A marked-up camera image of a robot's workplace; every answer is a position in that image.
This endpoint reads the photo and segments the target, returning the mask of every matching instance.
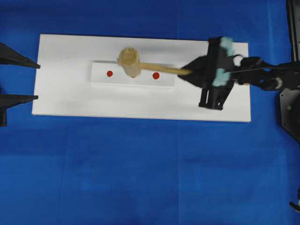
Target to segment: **white wooden block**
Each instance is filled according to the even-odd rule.
[[[107,76],[107,72],[111,71],[112,76]],[[159,78],[153,79],[153,72],[143,70],[141,74],[132,78],[125,74],[122,67],[114,63],[92,63],[92,85],[98,84],[119,84],[126,86],[157,86],[173,88],[175,83],[175,76],[173,74],[160,73]]]
[[[35,95],[39,95],[39,99],[33,102],[32,113],[251,121],[249,86],[235,85],[224,104],[224,110],[218,111],[199,108],[201,89],[173,75],[169,75],[174,79],[173,86],[171,81],[164,85],[133,85],[125,81],[121,85],[115,85],[92,79],[93,63],[98,60],[116,60],[119,52],[128,46],[138,49],[141,61],[173,64],[180,68],[198,56],[206,55],[208,43],[191,40],[41,35],[37,60],[41,68],[37,70],[35,84]],[[234,43],[233,47],[236,54],[248,56],[247,43]]]

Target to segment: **blue cloth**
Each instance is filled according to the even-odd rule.
[[[2,0],[0,41],[37,60],[39,35],[248,42],[288,62],[284,0]],[[0,87],[33,94],[35,70],[0,65]],[[278,93],[251,86],[250,123],[31,115],[0,127],[0,224],[291,225],[299,145]]]

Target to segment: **robotic arm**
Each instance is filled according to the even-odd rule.
[[[234,83],[252,84],[263,90],[300,88],[300,62],[279,64],[264,62],[259,57],[243,58],[240,66],[233,63],[232,39],[217,37],[209,39],[206,56],[201,56],[183,68],[194,72],[179,78],[202,88],[199,107],[222,110]]]

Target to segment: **black cable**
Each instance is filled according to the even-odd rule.
[[[238,71],[232,71],[230,73],[235,74],[235,73],[240,73],[240,72],[249,72],[249,71],[255,71],[255,70],[261,70],[261,69],[299,69],[300,67],[261,67],[261,68],[255,68],[255,69],[243,69],[243,70],[238,70]]]

